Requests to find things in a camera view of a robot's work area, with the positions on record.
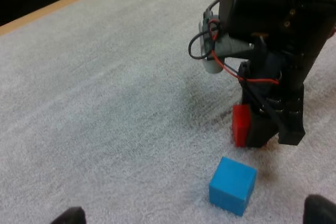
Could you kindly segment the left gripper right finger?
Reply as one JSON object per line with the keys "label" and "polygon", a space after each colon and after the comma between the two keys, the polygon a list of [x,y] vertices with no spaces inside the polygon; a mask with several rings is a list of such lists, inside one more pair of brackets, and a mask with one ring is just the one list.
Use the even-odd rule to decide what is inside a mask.
{"label": "left gripper right finger", "polygon": [[335,203],[321,195],[309,195],[304,203],[304,224],[335,224]]}

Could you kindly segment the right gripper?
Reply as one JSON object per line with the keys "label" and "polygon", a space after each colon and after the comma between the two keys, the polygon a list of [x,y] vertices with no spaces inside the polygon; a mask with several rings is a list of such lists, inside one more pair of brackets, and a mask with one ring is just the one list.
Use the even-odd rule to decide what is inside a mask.
{"label": "right gripper", "polygon": [[261,84],[269,97],[298,91],[331,35],[331,0],[220,0],[221,28],[230,37],[254,44],[244,78],[277,79]]}

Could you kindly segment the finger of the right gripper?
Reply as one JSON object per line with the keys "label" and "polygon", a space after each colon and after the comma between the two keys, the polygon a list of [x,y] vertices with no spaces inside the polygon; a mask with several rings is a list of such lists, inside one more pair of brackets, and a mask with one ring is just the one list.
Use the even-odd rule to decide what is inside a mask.
{"label": "finger of the right gripper", "polygon": [[253,107],[250,111],[250,128],[247,135],[246,146],[261,148],[278,133],[278,126],[266,113],[259,113]]}
{"label": "finger of the right gripper", "polygon": [[303,95],[282,99],[266,99],[265,110],[279,132],[279,144],[298,145],[305,135],[303,127]]}

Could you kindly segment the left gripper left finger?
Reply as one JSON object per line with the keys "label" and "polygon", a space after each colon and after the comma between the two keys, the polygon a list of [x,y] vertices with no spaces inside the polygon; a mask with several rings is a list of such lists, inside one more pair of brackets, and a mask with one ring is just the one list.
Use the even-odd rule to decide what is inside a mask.
{"label": "left gripper left finger", "polygon": [[86,224],[86,214],[81,207],[70,207],[54,219],[51,224]]}

